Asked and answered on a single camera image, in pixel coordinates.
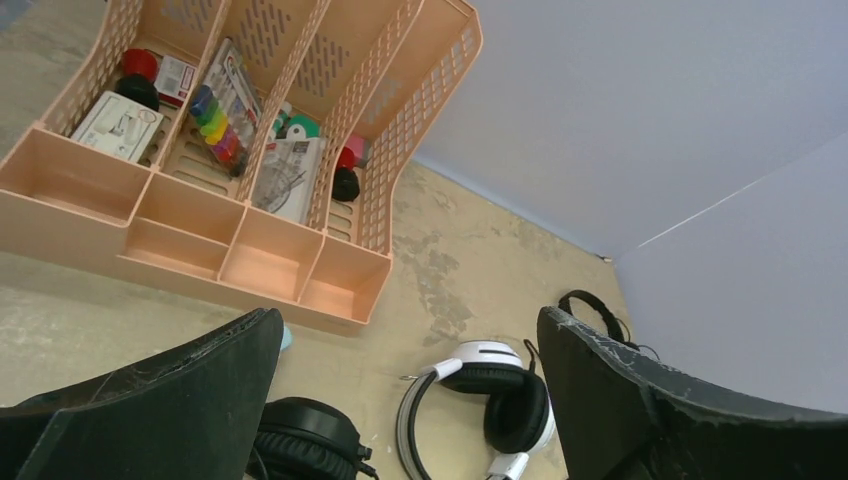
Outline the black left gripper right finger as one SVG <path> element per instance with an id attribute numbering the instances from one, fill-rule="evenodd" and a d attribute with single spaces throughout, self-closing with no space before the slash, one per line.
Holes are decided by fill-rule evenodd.
<path id="1" fill-rule="evenodd" d="M 573 479 L 843 479 L 847 418 L 742 394 L 548 306 L 537 339 Z"/>

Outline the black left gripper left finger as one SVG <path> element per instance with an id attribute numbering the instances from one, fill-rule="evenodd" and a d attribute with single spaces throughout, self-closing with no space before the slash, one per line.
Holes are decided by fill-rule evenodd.
<path id="1" fill-rule="evenodd" d="M 5 479 L 239 479 L 284 322 L 256 309 L 194 340 L 1 411 Z"/>

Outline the white and black headphones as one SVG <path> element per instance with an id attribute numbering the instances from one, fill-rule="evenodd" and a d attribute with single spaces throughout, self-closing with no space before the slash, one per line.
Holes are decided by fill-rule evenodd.
<path id="1" fill-rule="evenodd" d="M 508 344 L 494 340 L 460 343 L 451 355 L 410 376 L 395 420 L 395 440 L 402 467 L 410 479 L 430 477 L 421 459 L 416 420 L 427 391 L 435 384 L 455 393 L 484 395 L 483 433 L 496 456 L 488 479 L 519 479 L 530 458 L 545 448 L 556 433 L 549 390 L 537 374 L 540 353 L 525 339 L 530 362 Z"/>

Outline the small black on-ear headphones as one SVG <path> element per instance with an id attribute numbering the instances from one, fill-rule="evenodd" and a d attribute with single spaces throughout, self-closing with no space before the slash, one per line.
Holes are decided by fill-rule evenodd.
<path id="1" fill-rule="evenodd" d="M 612 340 L 619 342 L 636 351 L 648 351 L 654 359 L 660 361 L 661 358 L 657 351 L 652 347 L 644 344 L 636 344 L 632 341 L 632 335 L 626 324 L 618 318 L 607 305 L 594 294 L 580 289 L 575 289 L 564 294 L 558 301 L 558 308 L 565 311 L 569 315 L 573 315 L 571 301 L 578 300 L 600 315 L 601 321 L 604 323 L 607 336 Z"/>

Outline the black and blue headphones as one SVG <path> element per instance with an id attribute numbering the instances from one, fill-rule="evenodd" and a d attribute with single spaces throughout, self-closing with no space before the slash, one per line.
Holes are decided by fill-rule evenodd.
<path id="1" fill-rule="evenodd" d="M 372 453 L 340 410 L 311 398 L 286 397 L 265 404 L 245 474 L 252 479 L 377 479 L 376 469 L 367 464 Z"/>

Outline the light blue stapler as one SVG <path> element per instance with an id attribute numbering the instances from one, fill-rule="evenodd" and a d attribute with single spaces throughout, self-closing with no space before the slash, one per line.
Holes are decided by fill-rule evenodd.
<path id="1" fill-rule="evenodd" d="M 293 343 L 293 334 L 291 329 L 288 326 L 285 326 L 283 329 L 283 336 L 280 344 L 280 351 L 283 352 L 288 349 Z"/>

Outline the clear plastic packaged item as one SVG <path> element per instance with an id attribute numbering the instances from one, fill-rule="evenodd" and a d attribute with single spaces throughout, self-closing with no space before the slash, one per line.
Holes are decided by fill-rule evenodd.
<path id="1" fill-rule="evenodd" d="M 323 139 L 280 139 L 266 145 L 252 195 L 254 207 L 306 224 Z"/>

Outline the black cap right slot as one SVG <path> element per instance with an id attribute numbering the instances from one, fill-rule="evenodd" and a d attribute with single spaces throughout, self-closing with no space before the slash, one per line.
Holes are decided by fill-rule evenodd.
<path id="1" fill-rule="evenodd" d="M 334 172 L 331 197 L 339 202 L 353 202 L 360 195 L 360 183 L 353 169 L 339 168 Z"/>

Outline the peach plastic file organizer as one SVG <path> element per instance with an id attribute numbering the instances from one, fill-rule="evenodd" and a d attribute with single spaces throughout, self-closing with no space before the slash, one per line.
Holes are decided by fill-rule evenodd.
<path id="1" fill-rule="evenodd" d="M 78 70 L 50 89 L 44 114 L 1 163 L 1 248 L 55 264 L 352 335 L 369 323 L 392 259 L 398 178 L 478 56 L 466 1 L 61 1 L 49 33 L 93 39 Z M 267 141 L 231 177 L 189 106 L 163 106 L 145 157 L 130 163 L 71 139 L 122 74 L 131 48 L 207 73 L 222 41 L 244 57 L 261 102 L 258 128 L 282 110 L 324 140 L 306 224 L 253 206 Z M 370 141 L 360 195 L 331 197 L 341 150 Z"/>

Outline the red cap right slot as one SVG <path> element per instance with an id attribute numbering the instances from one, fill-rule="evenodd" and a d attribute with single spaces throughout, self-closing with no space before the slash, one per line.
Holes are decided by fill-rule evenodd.
<path id="1" fill-rule="evenodd" d="M 336 169 L 352 171 L 357 165 L 358 157 L 349 147 L 344 147 L 339 155 Z"/>

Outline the white product box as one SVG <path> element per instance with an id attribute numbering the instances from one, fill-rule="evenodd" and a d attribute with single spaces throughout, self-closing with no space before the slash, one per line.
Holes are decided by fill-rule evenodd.
<path id="1" fill-rule="evenodd" d="M 71 139 L 118 159 L 138 163 L 159 131 L 164 116 L 112 91 L 91 107 Z"/>

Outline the coloured marker set pack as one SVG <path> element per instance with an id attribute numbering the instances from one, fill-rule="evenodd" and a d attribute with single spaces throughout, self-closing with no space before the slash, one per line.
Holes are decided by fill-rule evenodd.
<path id="1" fill-rule="evenodd" d="M 229 176 L 241 176 L 262 110 L 244 57 L 232 39 L 222 41 L 190 100 L 189 113 L 214 160 Z"/>

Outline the pink item right slot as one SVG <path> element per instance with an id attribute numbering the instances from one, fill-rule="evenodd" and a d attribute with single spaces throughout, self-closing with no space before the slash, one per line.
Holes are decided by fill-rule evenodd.
<path id="1" fill-rule="evenodd" d="M 371 149 L 369 140 L 361 135 L 353 133 L 346 141 L 345 147 L 353 153 L 356 160 L 355 165 L 357 167 L 363 168 L 367 164 Z"/>

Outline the black bottle cap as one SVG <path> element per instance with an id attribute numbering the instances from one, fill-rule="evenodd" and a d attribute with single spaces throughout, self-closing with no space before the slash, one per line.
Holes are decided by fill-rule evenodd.
<path id="1" fill-rule="evenodd" d="M 123 76 L 117 81 L 115 92 L 155 112 L 160 109 L 158 91 L 153 83 L 142 74 L 134 73 Z"/>

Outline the red bottle cap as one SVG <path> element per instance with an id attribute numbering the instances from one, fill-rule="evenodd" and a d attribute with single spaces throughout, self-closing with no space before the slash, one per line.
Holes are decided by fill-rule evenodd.
<path id="1" fill-rule="evenodd" d="M 153 83 L 158 73 L 158 60 L 149 50 L 131 48 L 123 53 L 122 71 L 125 76 L 140 75 Z"/>

